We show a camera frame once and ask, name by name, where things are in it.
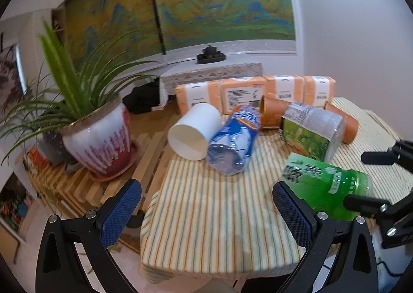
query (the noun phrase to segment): juice bottle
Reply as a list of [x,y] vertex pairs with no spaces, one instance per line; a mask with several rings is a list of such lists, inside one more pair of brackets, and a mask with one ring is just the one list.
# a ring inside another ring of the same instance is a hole
[[296,153],[288,157],[282,180],[315,212],[326,212],[333,219],[351,221],[358,215],[343,206],[348,194],[372,195],[372,181],[365,173],[343,170]]

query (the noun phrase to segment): red saucer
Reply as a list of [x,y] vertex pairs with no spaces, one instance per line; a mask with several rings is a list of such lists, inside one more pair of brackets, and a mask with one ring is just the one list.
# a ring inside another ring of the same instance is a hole
[[94,172],[89,171],[90,174],[90,178],[93,179],[94,181],[98,181],[98,182],[104,182],[104,181],[110,181],[113,180],[117,177],[119,177],[120,175],[122,175],[123,173],[125,173],[133,164],[135,164],[135,162],[139,159],[139,145],[136,141],[131,141],[131,161],[129,162],[129,164],[123,169],[121,170],[119,173],[116,173],[115,175],[111,175],[110,177],[97,177]]

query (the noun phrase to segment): package label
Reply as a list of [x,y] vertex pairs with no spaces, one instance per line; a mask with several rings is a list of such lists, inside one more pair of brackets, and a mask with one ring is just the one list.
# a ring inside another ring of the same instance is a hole
[[280,100],[294,101],[294,77],[289,75],[275,75],[275,91]]
[[323,107],[330,94],[330,81],[326,77],[313,77],[315,83],[314,106]]
[[239,104],[247,104],[259,108],[262,97],[262,86],[234,87],[225,90],[225,98],[228,110],[232,110]]
[[208,94],[208,82],[198,82],[185,85],[187,104],[190,107],[198,103],[210,103]]

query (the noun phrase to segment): orange cup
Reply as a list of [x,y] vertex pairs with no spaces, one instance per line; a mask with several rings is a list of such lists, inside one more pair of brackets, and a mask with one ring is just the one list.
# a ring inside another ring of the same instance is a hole
[[277,128],[281,118],[291,102],[263,95],[260,104],[261,122],[263,128]]
[[334,114],[339,114],[343,118],[345,124],[343,143],[350,144],[356,138],[357,130],[359,130],[359,121],[341,109],[334,107],[329,102],[325,103],[324,109]]

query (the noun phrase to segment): paper-wrapped package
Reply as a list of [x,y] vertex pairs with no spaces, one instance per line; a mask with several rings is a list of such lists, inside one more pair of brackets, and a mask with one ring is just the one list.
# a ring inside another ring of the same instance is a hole
[[267,80],[265,94],[288,102],[302,102],[304,78],[299,75],[274,75]]
[[334,97],[335,80],[331,77],[304,76],[304,103],[324,107]]
[[220,81],[224,114],[231,114],[234,107],[247,104],[259,108],[265,90],[263,77],[239,77]]
[[181,115],[198,103],[209,103],[222,114],[219,81],[181,84],[175,88],[175,92]]

